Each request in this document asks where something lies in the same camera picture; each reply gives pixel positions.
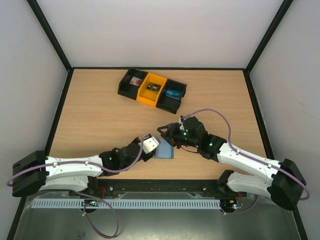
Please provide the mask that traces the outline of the teal leather card holder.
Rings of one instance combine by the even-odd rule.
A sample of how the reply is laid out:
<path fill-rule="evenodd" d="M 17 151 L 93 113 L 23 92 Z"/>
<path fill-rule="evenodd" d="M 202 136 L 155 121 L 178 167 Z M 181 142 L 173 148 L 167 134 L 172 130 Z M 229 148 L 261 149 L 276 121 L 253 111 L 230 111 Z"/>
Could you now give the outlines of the teal leather card holder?
<path fill-rule="evenodd" d="M 156 159 L 173 159 L 174 158 L 174 147 L 171 146 L 164 139 L 160 139 L 159 146 L 155 149 L 155 153 L 152 156 Z"/>

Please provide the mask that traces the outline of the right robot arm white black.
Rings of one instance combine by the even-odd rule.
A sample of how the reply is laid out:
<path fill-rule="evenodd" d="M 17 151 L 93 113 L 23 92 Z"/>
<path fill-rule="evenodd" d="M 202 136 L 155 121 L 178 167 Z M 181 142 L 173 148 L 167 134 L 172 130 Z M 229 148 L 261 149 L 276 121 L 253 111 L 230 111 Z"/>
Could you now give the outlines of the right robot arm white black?
<path fill-rule="evenodd" d="M 230 140 L 208 133 L 195 116 L 160 126 L 157 131 L 173 147 L 194 147 L 207 160 L 232 165 L 247 173 L 224 171 L 218 179 L 222 195 L 247 192 L 270 198 L 285 210 L 297 207 L 306 181 L 292 160 L 264 158 L 236 147 Z"/>

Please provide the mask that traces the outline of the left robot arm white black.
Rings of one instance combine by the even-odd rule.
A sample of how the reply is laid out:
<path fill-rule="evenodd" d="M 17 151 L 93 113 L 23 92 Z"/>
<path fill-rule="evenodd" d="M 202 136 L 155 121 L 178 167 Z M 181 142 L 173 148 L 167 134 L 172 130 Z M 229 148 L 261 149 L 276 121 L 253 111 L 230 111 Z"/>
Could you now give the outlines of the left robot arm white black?
<path fill-rule="evenodd" d="M 160 143 L 157 137 L 148 134 L 122 148 L 80 158 L 52 157 L 38 150 L 13 164 L 12 177 L 6 184 L 12 188 L 14 197 L 49 190 L 82 192 L 93 188 L 97 177 L 117 175 L 139 161 L 148 161 Z"/>

